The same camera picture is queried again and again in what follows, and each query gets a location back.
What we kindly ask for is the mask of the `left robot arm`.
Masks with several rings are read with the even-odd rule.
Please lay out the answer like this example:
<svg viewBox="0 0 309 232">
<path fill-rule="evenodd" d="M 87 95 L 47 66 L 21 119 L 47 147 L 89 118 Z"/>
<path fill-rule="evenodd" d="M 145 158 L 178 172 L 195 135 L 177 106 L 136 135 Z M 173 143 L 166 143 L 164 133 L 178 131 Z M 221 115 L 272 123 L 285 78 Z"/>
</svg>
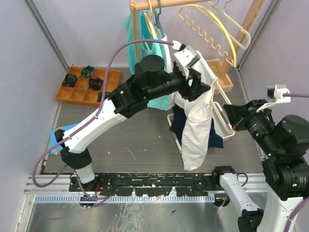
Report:
<svg viewBox="0 0 309 232">
<path fill-rule="evenodd" d="M 192 102 L 209 91 L 211 86 L 203 77 L 208 64 L 200 55 L 175 54 L 173 71 L 164 70 L 164 60 L 158 55 L 145 56 L 135 65 L 135 73 L 114 91 L 103 104 L 70 130 L 55 131 L 61 144 L 61 159 L 74 169 L 85 191 L 97 185 L 88 146 L 111 127 L 146 109 L 148 102 L 174 92 Z"/>
</svg>

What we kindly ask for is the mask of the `cream plastic hanger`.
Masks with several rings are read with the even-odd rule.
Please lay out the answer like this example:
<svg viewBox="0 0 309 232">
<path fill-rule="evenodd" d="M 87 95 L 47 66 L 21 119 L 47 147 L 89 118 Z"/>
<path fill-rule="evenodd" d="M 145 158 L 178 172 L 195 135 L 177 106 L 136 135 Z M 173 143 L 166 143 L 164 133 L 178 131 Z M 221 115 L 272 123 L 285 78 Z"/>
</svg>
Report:
<svg viewBox="0 0 309 232">
<path fill-rule="evenodd" d="M 245 45 L 242 44 L 242 42 L 240 41 L 240 39 L 236 39 L 235 37 L 233 37 L 231 34 L 231 40 L 242 50 L 247 50 L 249 48 L 249 45 L 251 44 L 251 36 L 249 34 L 249 32 L 247 30 L 245 30 L 239 23 L 237 23 L 233 18 L 231 18 L 224 9 L 221 9 L 220 7 L 218 7 L 219 0 L 216 1 L 215 4 L 212 4 L 212 10 L 215 9 L 217 12 L 219 12 L 223 17 L 225 17 L 229 22 L 231 22 L 234 26 L 236 26 L 239 29 L 239 32 L 241 35 L 244 35 L 247 38 L 247 42 Z"/>
</svg>

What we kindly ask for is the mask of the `navy t shirt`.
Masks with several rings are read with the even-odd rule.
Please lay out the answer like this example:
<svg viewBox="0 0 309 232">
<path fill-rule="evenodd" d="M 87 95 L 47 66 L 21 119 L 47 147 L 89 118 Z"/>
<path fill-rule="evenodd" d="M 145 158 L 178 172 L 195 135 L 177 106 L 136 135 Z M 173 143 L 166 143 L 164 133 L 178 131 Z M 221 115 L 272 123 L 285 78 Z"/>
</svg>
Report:
<svg viewBox="0 0 309 232">
<path fill-rule="evenodd" d="M 171 124 L 170 131 L 175 133 L 177 140 L 179 144 L 181 145 L 181 139 L 182 139 L 182 133 L 184 130 L 184 126 L 186 123 L 186 115 L 184 112 L 184 109 L 179 107 L 178 105 L 175 105 L 173 108 L 173 114 L 174 114 L 174 120 Z M 214 120 L 211 119 L 211 129 L 210 129 L 210 137 L 208 141 L 208 147 L 214 147 L 214 148 L 223 148 L 224 142 L 221 136 L 219 136 L 214 127 Z"/>
</svg>

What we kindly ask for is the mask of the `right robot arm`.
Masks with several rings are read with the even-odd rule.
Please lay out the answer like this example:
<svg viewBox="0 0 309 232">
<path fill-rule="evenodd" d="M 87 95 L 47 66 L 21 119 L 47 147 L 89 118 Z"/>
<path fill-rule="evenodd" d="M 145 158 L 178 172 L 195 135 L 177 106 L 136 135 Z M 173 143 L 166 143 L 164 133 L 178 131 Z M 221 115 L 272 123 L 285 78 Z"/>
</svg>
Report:
<svg viewBox="0 0 309 232">
<path fill-rule="evenodd" d="M 211 174 L 212 186 L 224 189 L 235 206 L 241 232 L 290 232 L 309 201 L 309 166 L 304 159 L 309 123 L 296 115 L 275 123 L 271 107 L 266 100 L 223 106 L 233 130 L 248 131 L 266 155 L 262 161 L 267 183 L 264 209 L 250 199 L 231 166 L 215 167 Z"/>
</svg>

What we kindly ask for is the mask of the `grey blue plastic hanger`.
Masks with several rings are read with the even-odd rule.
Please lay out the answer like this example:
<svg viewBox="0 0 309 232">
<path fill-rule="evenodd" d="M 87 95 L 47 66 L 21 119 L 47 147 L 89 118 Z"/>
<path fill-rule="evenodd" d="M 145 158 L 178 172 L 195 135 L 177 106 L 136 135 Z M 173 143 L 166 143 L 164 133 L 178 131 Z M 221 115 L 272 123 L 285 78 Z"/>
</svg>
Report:
<svg viewBox="0 0 309 232">
<path fill-rule="evenodd" d="M 160 30 L 161 34 L 164 34 L 164 30 L 163 30 L 161 22 L 160 22 L 160 15 L 162 13 L 161 0 L 158 0 L 158 6 L 159 6 L 159 11 L 153 10 L 153 13 L 154 13 L 154 16 L 155 16 L 155 23 L 154 23 L 154 25 Z"/>
</svg>

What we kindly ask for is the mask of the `white t shirt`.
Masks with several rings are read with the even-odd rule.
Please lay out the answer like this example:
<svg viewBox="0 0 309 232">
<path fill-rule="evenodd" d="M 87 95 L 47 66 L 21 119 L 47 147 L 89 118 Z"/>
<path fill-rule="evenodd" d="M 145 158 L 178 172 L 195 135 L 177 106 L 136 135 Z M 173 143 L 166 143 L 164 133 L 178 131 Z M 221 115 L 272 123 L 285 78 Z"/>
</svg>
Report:
<svg viewBox="0 0 309 232">
<path fill-rule="evenodd" d="M 175 104 L 184 110 L 186 116 L 181 139 L 182 160 L 186 171 L 199 168 L 205 160 L 211 131 L 211 101 L 217 80 L 203 57 L 194 65 L 194 68 L 201 73 L 201 81 L 211 88 L 191 102 L 184 99 L 178 92 L 174 94 Z"/>
</svg>

